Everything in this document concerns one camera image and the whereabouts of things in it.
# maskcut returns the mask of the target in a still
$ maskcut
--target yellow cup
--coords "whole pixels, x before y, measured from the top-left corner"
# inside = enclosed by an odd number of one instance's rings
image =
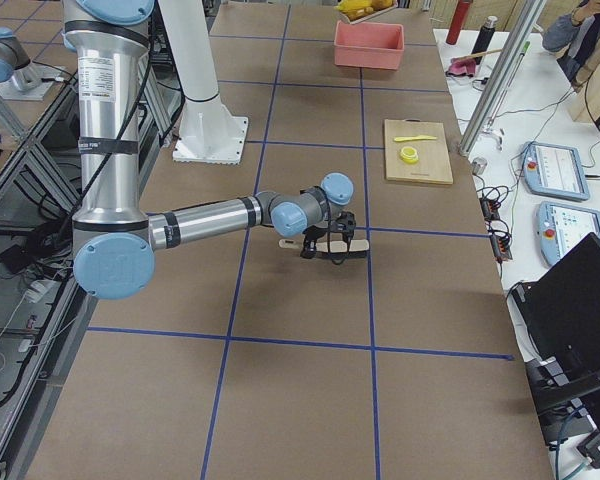
[[[400,149],[400,158],[404,163],[413,165],[414,163],[418,163],[418,151],[413,147],[402,147]]]

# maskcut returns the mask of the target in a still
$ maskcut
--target person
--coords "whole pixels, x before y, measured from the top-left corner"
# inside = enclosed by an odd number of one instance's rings
[[[570,82],[596,48],[600,38],[600,0],[584,0],[571,13],[562,15],[547,29],[542,46],[558,52],[569,46],[558,64]]]

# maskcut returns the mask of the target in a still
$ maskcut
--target wooden cutting board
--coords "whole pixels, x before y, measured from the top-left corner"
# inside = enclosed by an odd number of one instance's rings
[[[437,140],[394,142],[395,137],[432,135]],[[418,151],[418,162],[407,164],[400,158],[400,149],[410,146]],[[384,121],[385,175],[387,180],[451,185],[453,175],[449,151],[441,123],[407,120]]]

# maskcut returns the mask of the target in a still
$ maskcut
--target red bottle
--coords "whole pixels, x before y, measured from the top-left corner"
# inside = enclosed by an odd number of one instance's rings
[[[458,35],[460,35],[460,30],[462,30],[464,21],[467,18],[467,13],[469,13],[469,7],[472,3],[473,0],[458,0],[456,11],[453,14],[451,26],[449,27],[449,33],[447,34],[446,42],[449,45],[455,45],[458,41]]]

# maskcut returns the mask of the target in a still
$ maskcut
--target black bottle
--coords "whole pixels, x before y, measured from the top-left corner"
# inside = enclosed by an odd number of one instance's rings
[[[491,37],[493,37],[494,32],[496,31],[496,22],[498,21],[498,17],[494,17],[493,15],[487,17],[487,21],[484,22],[484,25],[480,29],[480,33],[478,34],[478,38],[476,39],[476,43],[473,46],[473,50],[471,54],[474,53],[482,53],[486,52],[489,47],[489,43],[491,42]],[[480,65],[482,61],[482,57],[478,57],[475,59],[476,65]]]

